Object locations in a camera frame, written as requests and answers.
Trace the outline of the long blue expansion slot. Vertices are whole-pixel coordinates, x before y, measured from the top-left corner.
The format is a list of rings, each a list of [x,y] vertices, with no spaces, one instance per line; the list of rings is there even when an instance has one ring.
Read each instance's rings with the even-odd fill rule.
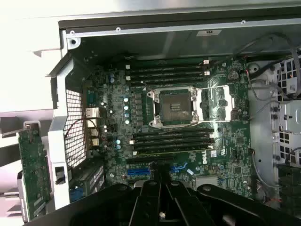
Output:
[[[171,173],[178,173],[180,170],[185,169],[187,166],[187,162],[184,163],[181,166],[171,166],[170,167],[170,172]],[[149,175],[150,174],[150,169],[149,168],[137,168],[137,169],[128,169],[127,170],[127,175],[128,176],[141,176],[141,175]]]

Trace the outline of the green motherboard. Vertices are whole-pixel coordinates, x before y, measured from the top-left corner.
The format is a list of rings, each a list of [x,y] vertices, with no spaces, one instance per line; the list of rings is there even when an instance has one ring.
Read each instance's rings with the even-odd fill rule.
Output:
[[[143,157],[176,157],[176,161],[159,161],[158,164],[181,166],[188,163],[185,169],[178,173],[171,173],[173,180],[182,181],[187,186],[196,189],[196,177],[217,176],[218,186],[239,195],[251,195],[251,146],[250,115],[248,103],[248,84],[246,79],[246,63],[243,59],[230,59],[222,64],[210,61],[209,69],[193,70],[198,72],[209,71],[204,82],[181,83],[168,85],[138,85],[132,86],[126,81],[131,75],[125,64],[133,63],[121,61],[108,65],[98,65],[83,85],[86,108],[99,108],[99,146],[93,147],[105,162],[105,181],[107,185],[124,183],[128,186],[137,186],[141,180],[147,180],[151,175],[128,176],[128,169],[149,168],[150,163],[126,164],[126,159]],[[239,80],[228,82],[227,75],[231,71],[239,73]],[[168,153],[157,155],[133,156],[135,146],[129,141],[135,139],[134,134],[148,132],[177,131],[179,128],[156,129],[149,126],[152,107],[146,102],[146,92],[157,88],[193,86],[195,88],[228,85],[230,94],[234,98],[235,108],[231,112],[231,122],[217,124],[199,124],[184,128],[209,128],[214,133],[177,134],[160,136],[210,136],[215,143],[213,150],[190,151],[184,153]]]

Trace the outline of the silver chipset heatsink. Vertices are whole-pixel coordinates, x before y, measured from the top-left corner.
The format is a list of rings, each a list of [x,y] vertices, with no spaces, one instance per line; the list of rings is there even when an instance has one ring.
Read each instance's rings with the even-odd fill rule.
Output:
[[[196,177],[196,188],[204,184],[210,184],[214,186],[218,186],[218,177],[217,176],[201,176]]]

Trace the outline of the black expansion slot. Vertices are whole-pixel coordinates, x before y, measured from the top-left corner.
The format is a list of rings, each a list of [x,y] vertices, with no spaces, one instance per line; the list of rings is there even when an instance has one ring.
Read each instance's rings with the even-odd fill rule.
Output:
[[[150,163],[150,162],[159,162],[159,161],[176,161],[177,158],[173,156],[161,156],[161,157],[143,157],[143,158],[130,158],[126,159],[126,164],[142,164],[142,163]]]

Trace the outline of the CPU socket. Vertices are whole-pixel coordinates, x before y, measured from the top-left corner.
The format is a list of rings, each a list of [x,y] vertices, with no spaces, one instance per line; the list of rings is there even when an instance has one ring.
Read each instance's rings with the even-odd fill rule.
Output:
[[[197,90],[193,86],[157,88],[146,92],[151,104],[149,126],[156,129],[182,128],[196,125]]]

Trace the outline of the round coin battery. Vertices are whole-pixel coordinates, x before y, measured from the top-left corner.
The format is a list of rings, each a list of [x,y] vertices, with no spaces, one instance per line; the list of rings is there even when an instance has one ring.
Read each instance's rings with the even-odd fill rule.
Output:
[[[228,82],[235,82],[239,80],[239,73],[237,71],[231,70],[228,75]]]

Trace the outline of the thin metal locking lever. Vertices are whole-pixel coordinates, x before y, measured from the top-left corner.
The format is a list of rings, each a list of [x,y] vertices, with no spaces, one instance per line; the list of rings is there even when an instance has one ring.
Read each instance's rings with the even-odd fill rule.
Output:
[[[231,121],[222,121],[222,120],[214,120],[214,121],[193,121],[189,124],[183,124],[181,127],[179,127],[179,129],[184,129],[184,128],[190,128],[190,127],[194,127],[194,126],[197,126],[199,124],[204,124],[204,123],[207,123],[207,124],[217,124],[217,123],[228,123],[228,122],[231,122]]]
[[[214,86],[214,87],[196,88],[196,90],[217,89],[217,88],[229,89],[229,86],[228,85],[220,85],[220,86]]]

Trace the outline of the metal rear port block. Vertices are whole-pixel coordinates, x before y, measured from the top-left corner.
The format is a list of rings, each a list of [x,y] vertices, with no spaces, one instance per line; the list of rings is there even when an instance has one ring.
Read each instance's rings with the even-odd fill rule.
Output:
[[[99,117],[98,107],[86,108],[86,135],[88,150],[91,150],[95,146],[99,146]]]

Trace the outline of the metal disk bay cage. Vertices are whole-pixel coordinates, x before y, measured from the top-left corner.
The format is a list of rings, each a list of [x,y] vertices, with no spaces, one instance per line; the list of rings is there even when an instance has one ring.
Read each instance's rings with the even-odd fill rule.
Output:
[[[276,65],[271,106],[273,154],[281,163],[301,168],[301,95],[297,91],[297,69],[293,59]]]

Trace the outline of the black RAM slot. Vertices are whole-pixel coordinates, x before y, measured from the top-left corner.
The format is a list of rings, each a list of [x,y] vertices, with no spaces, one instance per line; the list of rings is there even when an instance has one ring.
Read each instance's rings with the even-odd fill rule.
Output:
[[[178,67],[178,66],[201,66],[208,65],[210,63],[209,60],[200,60],[195,62],[185,62],[185,61],[176,61],[176,60],[159,60],[159,61],[136,61],[133,63],[125,64],[126,70],[131,69],[141,69],[141,68],[161,68],[161,67]]]
[[[181,76],[209,76],[209,71],[204,72],[198,72],[198,71],[192,71],[192,72],[168,72],[168,73],[147,73],[147,74],[131,74],[126,76],[126,81],[134,81],[134,80],[140,80],[143,78],[167,78],[167,77],[181,77]]]
[[[180,77],[180,78],[165,78],[165,79],[143,79],[138,81],[130,81],[132,86],[138,85],[168,85],[168,84],[181,84],[181,83],[196,83],[204,82],[207,78],[205,77]]]
[[[130,145],[162,145],[162,144],[182,144],[182,143],[215,143],[214,138],[210,136],[155,136],[155,137],[137,137],[130,140]]]
[[[134,150],[156,150],[156,149],[168,149],[168,148],[182,148],[192,147],[200,145],[211,145],[214,142],[192,142],[192,143],[178,143],[178,144],[165,144],[165,145],[146,145],[146,146],[135,146]]]
[[[178,148],[161,148],[161,149],[142,149],[142,150],[133,150],[133,156],[139,155],[157,155],[157,154],[168,154],[168,153],[184,153],[190,151],[203,151],[203,150],[213,150],[213,146],[190,146],[190,147],[178,147]]]
[[[214,129],[209,128],[196,128],[196,129],[186,129],[186,130],[173,130],[169,132],[148,132],[148,133],[139,133],[134,134],[134,138],[141,137],[154,137],[160,135],[177,135],[177,134],[196,134],[196,133],[214,133]]]
[[[209,69],[208,66],[180,66],[180,67],[167,67],[167,68],[143,68],[141,70],[129,71],[132,74],[138,73],[158,73],[158,72],[176,72],[176,71],[193,71]]]

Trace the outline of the open black PC case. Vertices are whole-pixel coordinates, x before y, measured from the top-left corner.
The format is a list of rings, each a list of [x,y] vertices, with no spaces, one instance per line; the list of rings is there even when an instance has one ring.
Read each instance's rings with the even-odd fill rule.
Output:
[[[294,60],[295,96],[301,95],[301,0],[65,20],[59,28],[65,55],[51,72],[54,118],[48,133],[56,210],[112,186],[105,181],[103,156],[87,147],[83,85],[96,66],[186,58],[222,64],[234,58],[246,63],[249,98],[252,183],[251,195],[243,197],[301,219],[301,168],[276,159],[271,122],[277,64]]]

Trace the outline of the grey parts rack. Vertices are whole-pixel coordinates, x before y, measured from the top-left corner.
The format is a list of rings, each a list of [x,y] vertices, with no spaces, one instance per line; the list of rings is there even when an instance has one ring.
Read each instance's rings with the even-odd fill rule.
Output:
[[[19,189],[22,185],[18,173],[22,170],[22,164],[16,132],[23,129],[26,122],[39,124],[41,140],[47,152],[51,183],[50,200],[37,214],[36,219],[55,210],[54,182],[48,144],[48,131],[52,119],[51,109],[0,113],[0,226],[32,225],[24,221],[22,211],[25,210],[25,203],[20,202],[19,199],[25,197],[25,192]]]

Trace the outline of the metal socket cover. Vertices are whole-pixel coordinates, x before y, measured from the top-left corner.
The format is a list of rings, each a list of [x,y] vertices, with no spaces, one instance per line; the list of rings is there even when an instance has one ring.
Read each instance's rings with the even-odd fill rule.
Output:
[[[230,121],[235,108],[230,89],[197,90],[196,107],[200,121]]]

